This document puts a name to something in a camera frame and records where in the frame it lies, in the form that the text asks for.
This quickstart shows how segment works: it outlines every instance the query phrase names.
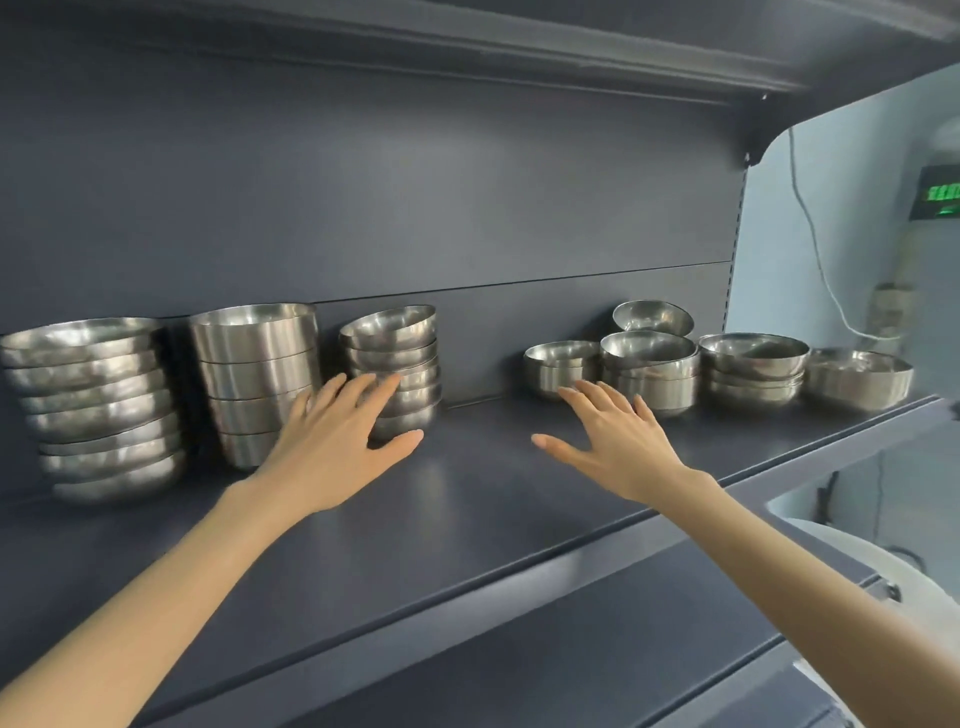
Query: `hand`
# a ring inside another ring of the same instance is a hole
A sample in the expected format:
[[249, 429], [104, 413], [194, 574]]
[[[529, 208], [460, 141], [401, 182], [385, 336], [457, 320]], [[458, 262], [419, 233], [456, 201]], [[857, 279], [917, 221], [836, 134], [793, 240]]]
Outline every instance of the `hand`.
[[550, 435], [534, 435], [538, 448], [572, 465], [611, 493], [658, 510], [678, 485], [698, 480], [684, 465], [640, 396], [627, 398], [605, 383], [578, 381], [560, 396], [584, 424], [592, 450], [583, 452]]
[[253, 495], [260, 507], [269, 503], [282, 528], [289, 528], [340, 505], [407, 457], [423, 439], [422, 430], [405, 432], [380, 449], [367, 447], [374, 421], [400, 382], [389, 377], [358, 404], [375, 379], [362, 375], [345, 386], [347, 377], [340, 374], [318, 392], [297, 397], [266, 462], [228, 493]]

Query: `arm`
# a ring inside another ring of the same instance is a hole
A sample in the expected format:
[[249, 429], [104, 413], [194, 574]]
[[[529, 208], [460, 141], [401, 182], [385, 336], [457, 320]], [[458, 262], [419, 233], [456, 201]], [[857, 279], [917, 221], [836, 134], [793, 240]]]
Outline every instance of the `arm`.
[[310, 513], [334, 508], [409, 455], [422, 432], [367, 448], [398, 377], [331, 379], [295, 402], [274, 451], [209, 514], [0, 692], [0, 728], [121, 728], [257, 557]]
[[538, 447], [686, 531], [865, 725], [960, 723], [960, 666], [937, 644], [687, 468], [639, 397], [635, 411], [606, 384], [577, 389], [561, 396], [592, 450], [534, 435]]

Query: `forearm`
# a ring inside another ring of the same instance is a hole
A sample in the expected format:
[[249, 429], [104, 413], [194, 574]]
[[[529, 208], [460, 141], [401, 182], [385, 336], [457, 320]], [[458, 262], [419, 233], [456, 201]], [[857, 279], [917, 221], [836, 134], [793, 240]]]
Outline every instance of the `forearm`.
[[0, 727], [129, 725], [282, 532], [269, 512], [254, 513], [244, 490], [228, 491], [170, 552], [0, 692]]
[[708, 478], [691, 472], [672, 489], [661, 512], [697, 542], [866, 725], [960, 720], [960, 668], [950, 656]]

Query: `digital display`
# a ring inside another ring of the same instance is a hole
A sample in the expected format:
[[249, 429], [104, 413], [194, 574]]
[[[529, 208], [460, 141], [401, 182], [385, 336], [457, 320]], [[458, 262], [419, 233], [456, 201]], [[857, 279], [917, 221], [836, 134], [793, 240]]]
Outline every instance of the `digital display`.
[[960, 219], [960, 164], [924, 167], [911, 220]]

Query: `white cable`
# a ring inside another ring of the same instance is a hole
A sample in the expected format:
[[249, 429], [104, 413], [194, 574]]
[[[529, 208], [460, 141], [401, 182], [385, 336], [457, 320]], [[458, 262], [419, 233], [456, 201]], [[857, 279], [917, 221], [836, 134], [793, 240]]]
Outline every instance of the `white cable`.
[[830, 283], [827, 280], [827, 273], [824, 271], [824, 261], [820, 258], [820, 243], [817, 240], [817, 227], [813, 224], [813, 217], [810, 215], [810, 210], [806, 206], [804, 196], [800, 194], [800, 188], [797, 186], [797, 152], [796, 142], [793, 138], [793, 127], [790, 127], [787, 130], [787, 138], [790, 141], [790, 183], [793, 186], [793, 196], [797, 198], [797, 203], [800, 205], [800, 209], [804, 211], [806, 223], [810, 228], [810, 239], [813, 241], [813, 254], [817, 259], [817, 270], [820, 272], [820, 280], [823, 282], [824, 288], [827, 289], [827, 293], [829, 293], [830, 299], [833, 301], [833, 305], [836, 306], [837, 313], [840, 314], [840, 321], [843, 323], [844, 328], [847, 331], [857, 336], [862, 336], [865, 339], [870, 339], [871, 341], [899, 341], [899, 336], [874, 336], [871, 333], [858, 331], [850, 325], [849, 321], [847, 321], [847, 314], [843, 312], [843, 306], [840, 305], [840, 300], [837, 299], [836, 294], [833, 293], [833, 289], [830, 287]]

